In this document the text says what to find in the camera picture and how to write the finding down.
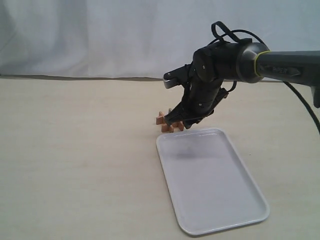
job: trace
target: white backdrop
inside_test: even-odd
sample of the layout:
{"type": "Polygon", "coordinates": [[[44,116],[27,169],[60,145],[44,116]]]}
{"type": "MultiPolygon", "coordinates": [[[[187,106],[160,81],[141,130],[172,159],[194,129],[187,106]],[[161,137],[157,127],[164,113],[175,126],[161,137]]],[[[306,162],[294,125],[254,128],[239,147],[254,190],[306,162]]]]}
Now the white backdrop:
{"type": "Polygon", "coordinates": [[[162,78],[216,21],[275,51],[319,50],[319,13],[319,0],[0,0],[0,74],[162,78]]]}

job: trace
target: beige table surface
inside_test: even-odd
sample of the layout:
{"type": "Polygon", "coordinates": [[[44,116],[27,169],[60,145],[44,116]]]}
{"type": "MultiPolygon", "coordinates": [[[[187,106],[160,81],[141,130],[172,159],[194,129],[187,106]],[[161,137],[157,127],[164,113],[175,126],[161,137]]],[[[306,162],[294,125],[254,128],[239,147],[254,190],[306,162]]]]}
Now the beige table surface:
{"type": "MultiPolygon", "coordinates": [[[[156,149],[155,117],[181,94],[161,81],[0,79],[0,239],[189,239],[156,149]]],[[[320,238],[320,138],[291,90],[240,83],[193,128],[206,127],[226,131],[271,213],[201,239],[320,238]]]]}

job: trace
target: tabletop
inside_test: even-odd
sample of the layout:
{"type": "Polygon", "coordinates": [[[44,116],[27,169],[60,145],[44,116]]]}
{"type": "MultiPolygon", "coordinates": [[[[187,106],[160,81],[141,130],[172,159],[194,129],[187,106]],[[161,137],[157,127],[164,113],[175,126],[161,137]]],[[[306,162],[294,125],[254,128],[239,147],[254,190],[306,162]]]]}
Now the tabletop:
{"type": "MultiPolygon", "coordinates": [[[[152,79],[0,78],[1,239],[189,239],[156,148],[156,116],[182,93],[152,79]]],[[[192,128],[208,127],[228,134],[270,216],[201,239],[318,239],[320,138],[291,90],[239,83],[192,128]]]]}

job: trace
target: black robotic arm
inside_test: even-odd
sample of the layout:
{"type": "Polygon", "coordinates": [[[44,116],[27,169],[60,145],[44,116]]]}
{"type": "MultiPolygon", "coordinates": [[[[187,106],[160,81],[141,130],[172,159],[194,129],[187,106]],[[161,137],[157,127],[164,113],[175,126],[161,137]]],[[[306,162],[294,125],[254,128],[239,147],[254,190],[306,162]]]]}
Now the black robotic arm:
{"type": "Polygon", "coordinates": [[[311,87],[313,105],[320,108],[320,51],[273,52],[253,33],[230,31],[220,21],[213,23],[211,30],[216,39],[195,51],[191,64],[163,76],[167,89],[178,85],[184,87],[181,102],[164,117],[168,125],[183,121],[189,129],[213,114],[217,104],[227,97],[237,82],[257,83],[265,77],[284,81],[287,85],[295,83],[311,87]],[[225,34],[218,35],[216,26],[225,34]],[[249,33],[259,42],[253,42],[251,38],[239,39],[235,32],[249,33]],[[224,36],[235,42],[224,40],[224,36]],[[221,87],[224,80],[234,81],[231,90],[221,87]]]}

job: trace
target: plastic tray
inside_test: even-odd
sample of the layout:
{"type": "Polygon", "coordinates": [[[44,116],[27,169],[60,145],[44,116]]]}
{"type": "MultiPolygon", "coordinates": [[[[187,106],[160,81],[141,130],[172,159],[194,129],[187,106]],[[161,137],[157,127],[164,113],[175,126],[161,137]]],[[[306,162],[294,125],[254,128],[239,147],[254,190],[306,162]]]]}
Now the plastic tray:
{"type": "Polygon", "coordinates": [[[269,216],[267,201],[221,129],[164,133],[156,146],[178,224],[187,234],[243,227],[269,216]]]}

